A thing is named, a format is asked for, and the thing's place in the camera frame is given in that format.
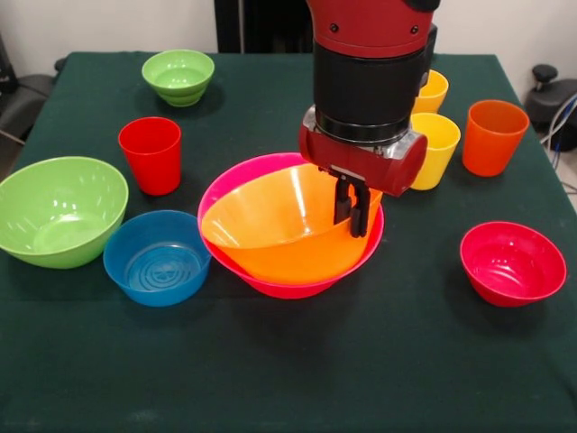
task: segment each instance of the cup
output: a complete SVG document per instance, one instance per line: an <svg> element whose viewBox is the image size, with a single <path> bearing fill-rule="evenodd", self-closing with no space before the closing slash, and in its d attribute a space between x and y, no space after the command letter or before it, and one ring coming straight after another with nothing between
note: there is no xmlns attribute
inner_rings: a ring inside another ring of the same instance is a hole
<svg viewBox="0 0 577 433"><path fill-rule="evenodd" d="M426 84L419 91L413 107L416 113L438 113L449 91L449 81L436 70L429 70Z"/></svg>
<svg viewBox="0 0 577 433"><path fill-rule="evenodd" d="M182 132L164 117L143 117L130 122L118 134L118 142L139 188L151 196L163 196L180 184Z"/></svg>
<svg viewBox="0 0 577 433"><path fill-rule="evenodd" d="M525 111L509 102L477 102L469 109L464 166L477 176L499 175L507 168L529 125Z"/></svg>
<svg viewBox="0 0 577 433"><path fill-rule="evenodd" d="M411 188L421 191L433 189L441 181L453 157L461 140L461 130L451 119L434 113L412 115L411 124L428 140L425 162Z"/></svg>

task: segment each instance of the cable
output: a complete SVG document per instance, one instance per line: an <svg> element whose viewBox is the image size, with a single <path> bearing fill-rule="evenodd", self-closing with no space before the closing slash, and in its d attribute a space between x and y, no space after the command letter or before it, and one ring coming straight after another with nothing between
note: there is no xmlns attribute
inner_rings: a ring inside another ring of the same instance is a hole
<svg viewBox="0 0 577 433"><path fill-rule="evenodd" d="M561 182L563 184L564 187L568 188L568 189L572 189L573 191L575 191L575 193L577 193L577 187L574 187L571 183L567 183L567 182Z"/></svg>
<svg viewBox="0 0 577 433"><path fill-rule="evenodd" d="M21 146L24 146L26 144L23 140L20 140L18 137L15 137L14 135L9 134L1 129L0 129L0 135L3 135L4 137L8 138L9 140L12 140L15 143L20 144Z"/></svg>
<svg viewBox="0 0 577 433"><path fill-rule="evenodd" d="M548 152L551 152L551 141L553 140L553 136L556 134L555 125L557 124L557 120L559 120L559 117L565 113L565 110L567 110L567 109L569 110L566 113L566 115L563 117L563 120L561 121L561 123L557 126L556 131L559 132L561 130L561 128L564 127L569 116L575 110L575 107L577 107L577 105L574 104L576 98L577 98L577 93L574 93L570 98L568 98L565 101L565 103L561 106L561 108L559 108L559 110L555 114L555 116L553 118L553 122L551 122L551 126L549 127L549 134L541 142L541 143L547 142L547 151Z"/></svg>
<svg viewBox="0 0 577 433"><path fill-rule="evenodd" d="M563 127L565 126L565 124L569 120L569 117L571 117L571 114L573 113L573 111L575 111L575 109L577 109L577 93L574 93L571 97L569 97L564 102L564 104L559 108L557 113L555 113L553 121L551 122L551 126L549 127L549 134L541 140L541 143L547 143L547 153L549 154L551 153L551 144L553 141L553 137L563 129ZM561 122L557 126L555 126L557 124L557 121L559 120L559 117L562 117ZM560 161L561 161L561 140L558 140L555 145L553 159L551 160L551 163L555 171L557 171L557 169L559 168ZM561 183L565 188L571 190L571 191L565 191L567 195L570 196L577 195L577 187L574 187L573 185L567 182L561 182Z"/></svg>
<svg viewBox="0 0 577 433"><path fill-rule="evenodd" d="M28 90L31 90L32 92L37 93L40 96L45 97L47 99L50 97L50 95L48 95L47 93L41 92L37 88L33 88L32 86L28 86L27 84L18 83L18 86L20 86L21 88L27 88Z"/></svg>
<svg viewBox="0 0 577 433"><path fill-rule="evenodd" d="M569 107L571 104L574 104L577 101L577 93L574 93L573 95L571 95L571 97L569 97L565 103L561 106L561 108L559 108L559 111L557 111L557 113L555 114L554 118L553 118L553 122L551 122L551 127L549 128L549 134L547 134L545 137L543 137L541 139L541 144L545 144L547 142L547 140L549 140L550 138L553 138L553 136L555 134L557 134L559 131L561 131L561 128L563 128L565 126L565 123L567 122L567 120L569 119L569 115L573 112L573 110L575 110L575 108L577 108L577 105L573 105L571 107ZM563 115L563 120L562 122L555 126L555 124L557 123L557 119L559 118L560 115Z"/></svg>

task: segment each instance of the orange bowl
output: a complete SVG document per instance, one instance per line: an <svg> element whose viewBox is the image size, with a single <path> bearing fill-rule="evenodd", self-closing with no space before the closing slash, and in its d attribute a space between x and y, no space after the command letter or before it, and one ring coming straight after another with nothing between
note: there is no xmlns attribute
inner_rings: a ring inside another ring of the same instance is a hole
<svg viewBox="0 0 577 433"><path fill-rule="evenodd" d="M216 201L202 218L202 236L262 281L333 278L361 259L369 240L350 235L350 218L333 224L335 184L313 164L262 176ZM354 204L353 189L351 197ZM381 197L371 190L369 231Z"/></svg>

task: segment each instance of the blue bowl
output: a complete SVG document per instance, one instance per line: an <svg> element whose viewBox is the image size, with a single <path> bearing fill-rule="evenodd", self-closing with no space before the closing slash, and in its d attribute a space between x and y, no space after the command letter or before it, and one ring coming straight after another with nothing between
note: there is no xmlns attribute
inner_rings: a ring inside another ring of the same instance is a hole
<svg viewBox="0 0 577 433"><path fill-rule="evenodd" d="M176 210L127 221L104 252L110 278L130 299L149 307L174 305L194 295L206 280L210 258L196 217Z"/></svg>

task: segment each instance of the green cloth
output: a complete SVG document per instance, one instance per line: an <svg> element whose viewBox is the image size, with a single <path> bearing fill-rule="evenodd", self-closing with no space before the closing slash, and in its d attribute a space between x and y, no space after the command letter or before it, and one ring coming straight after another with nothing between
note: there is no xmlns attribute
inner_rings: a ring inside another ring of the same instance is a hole
<svg viewBox="0 0 577 433"><path fill-rule="evenodd" d="M185 109L144 83L149 55L73 54L18 167L71 154L109 161L129 180L130 218L196 214L235 163L298 151L309 55L214 55L214 81ZM475 101L518 103L493 56L439 55L434 68L451 83L442 113L463 131ZM146 115L183 130L184 181L164 198L136 188L116 142ZM195 297L148 309L107 279L101 259L63 272L1 253L0 430L576 431L577 218L532 131L494 179L466 171L462 145L436 190L384 199L378 251L312 299L265 298L213 262ZM562 291L522 309L478 297L459 243L493 219L559 245Z"/></svg>

